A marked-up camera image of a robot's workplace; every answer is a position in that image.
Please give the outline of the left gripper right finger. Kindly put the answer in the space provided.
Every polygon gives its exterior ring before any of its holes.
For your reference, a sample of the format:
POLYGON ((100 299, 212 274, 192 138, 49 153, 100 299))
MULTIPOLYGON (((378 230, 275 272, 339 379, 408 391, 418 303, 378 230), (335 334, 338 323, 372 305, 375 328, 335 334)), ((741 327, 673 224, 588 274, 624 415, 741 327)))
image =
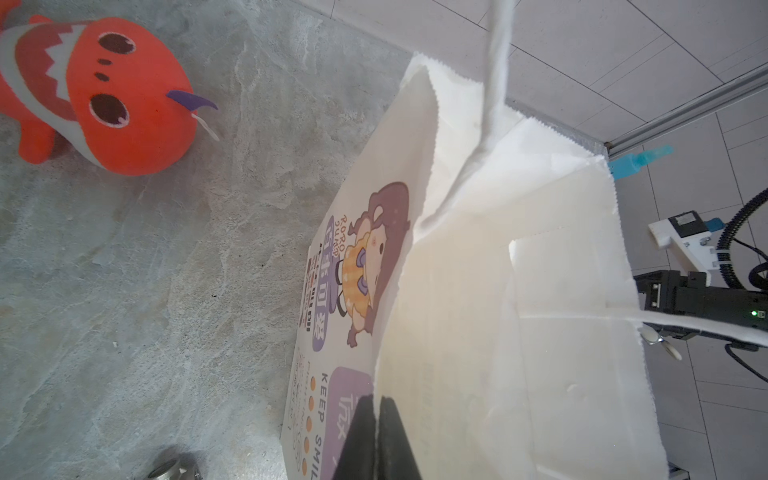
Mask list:
POLYGON ((382 397, 376 438, 376 478, 379 480, 421 480, 396 402, 382 397))

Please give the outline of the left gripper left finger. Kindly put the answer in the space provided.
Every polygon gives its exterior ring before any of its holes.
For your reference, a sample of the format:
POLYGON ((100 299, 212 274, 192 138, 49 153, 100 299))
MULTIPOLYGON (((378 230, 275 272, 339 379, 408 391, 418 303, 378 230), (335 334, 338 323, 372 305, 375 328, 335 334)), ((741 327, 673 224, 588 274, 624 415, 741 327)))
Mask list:
POLYGON ((373 396, 360 398, 344 442, 333 480, 375 478, 377 419, 373 396))

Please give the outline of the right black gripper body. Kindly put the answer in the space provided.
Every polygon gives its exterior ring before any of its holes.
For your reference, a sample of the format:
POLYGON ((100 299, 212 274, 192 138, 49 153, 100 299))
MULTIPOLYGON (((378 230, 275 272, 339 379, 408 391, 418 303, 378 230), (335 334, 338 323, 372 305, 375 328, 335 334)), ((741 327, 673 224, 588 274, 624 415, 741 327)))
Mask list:
POLYGON ((765 293, 708 286, 700 272, 659 270, 634 280, 645 312, 643 334, 649 340, 701 336, 743 350, 767 346, 765 293))

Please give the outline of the white paper bag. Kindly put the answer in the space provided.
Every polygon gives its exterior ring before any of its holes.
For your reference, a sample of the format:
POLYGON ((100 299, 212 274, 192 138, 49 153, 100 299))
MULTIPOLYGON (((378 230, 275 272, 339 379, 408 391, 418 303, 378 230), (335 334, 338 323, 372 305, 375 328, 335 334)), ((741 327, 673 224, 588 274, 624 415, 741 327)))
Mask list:
POLYGON ((332 479, 361 397, 395 400, 422 479, 664 479, 614 178, 505 103, 514 5, 484 82, 423 55, 308 252, 281 442, 332 479))

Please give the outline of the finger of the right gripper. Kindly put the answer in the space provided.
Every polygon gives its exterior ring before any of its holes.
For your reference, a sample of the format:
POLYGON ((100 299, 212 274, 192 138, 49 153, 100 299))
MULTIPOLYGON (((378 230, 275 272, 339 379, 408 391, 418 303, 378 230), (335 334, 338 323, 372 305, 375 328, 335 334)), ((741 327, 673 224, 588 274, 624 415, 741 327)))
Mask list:
POLYGON ((651 326, 643 324, 639 328, 639 333, 643 341, 649 346, 660 345, 672 358, 677 361, 682 360, 681 353, 651 326))

